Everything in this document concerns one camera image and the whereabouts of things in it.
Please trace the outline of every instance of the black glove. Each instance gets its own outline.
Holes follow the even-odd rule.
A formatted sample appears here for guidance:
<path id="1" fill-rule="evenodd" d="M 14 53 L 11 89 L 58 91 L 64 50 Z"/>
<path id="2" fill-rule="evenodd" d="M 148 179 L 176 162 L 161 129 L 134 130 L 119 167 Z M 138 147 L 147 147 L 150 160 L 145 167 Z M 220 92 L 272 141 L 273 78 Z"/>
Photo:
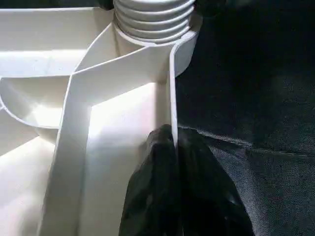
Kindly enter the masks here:
<path id="1" fill-rule="evenodd" d="M 180 228 L 180 183 L 171 127 L 153 131 L 130 178 L 119 236 L 176 236 Z"/>
<path id="2" fill-rule="evenodd" d="M 178 155 L 186 236 L 253 236 L 237 189 L 203 138 L 180 129 Z"/>

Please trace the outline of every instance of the black fabric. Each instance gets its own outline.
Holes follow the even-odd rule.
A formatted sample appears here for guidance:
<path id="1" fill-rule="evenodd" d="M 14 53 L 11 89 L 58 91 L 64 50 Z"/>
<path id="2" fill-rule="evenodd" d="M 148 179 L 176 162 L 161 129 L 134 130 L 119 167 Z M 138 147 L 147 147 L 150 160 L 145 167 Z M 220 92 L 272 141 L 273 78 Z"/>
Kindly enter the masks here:
<path id="1" fill-rule="evenodd" d="M 176 80 L 178 122 L 207 137 L 256 236 L 315 232 L 315 2 L 227 1 Z"/>
<path id="2" fill-rule="evenodd" d="M 179 123 L 255 148 L 315 153 L 315 2 L 246 2 L 204 19 L 177 78 Z"/>

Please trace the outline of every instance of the plastic compartment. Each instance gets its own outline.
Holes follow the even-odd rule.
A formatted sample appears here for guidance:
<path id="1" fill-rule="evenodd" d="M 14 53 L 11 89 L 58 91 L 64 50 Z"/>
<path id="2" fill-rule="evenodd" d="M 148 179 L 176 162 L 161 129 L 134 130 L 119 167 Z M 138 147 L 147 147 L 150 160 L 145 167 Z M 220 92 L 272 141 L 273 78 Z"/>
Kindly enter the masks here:
<path id="1" fill-rule="evenodd" d="M 32 11 L 43 19 L 76 12 L 78 22 L 85 11 L 94 19 L 95 12 L 112 17 L 94 8 L 8 12 L 22 21 Z M 176 144 L 175 76 L 190 62 L 201 20 L 181 39 L 160 45 L 134 40 L 114 22 L 103 26 L 70 76 L 28 70 L 22 77 L 11 66 L 0 80 L 0 138 L 9 144 L 0 146 L 1 235 L 117 235 L 126 185 L 147 136 L 172 124 Z M 0 36 L 9 48 L 5 39 Z"/>
<path id="2" fill-rule="evenodd" d="M 99 8 L 0 10 L 0 76 L 70 75 L 112 18 Z"/>

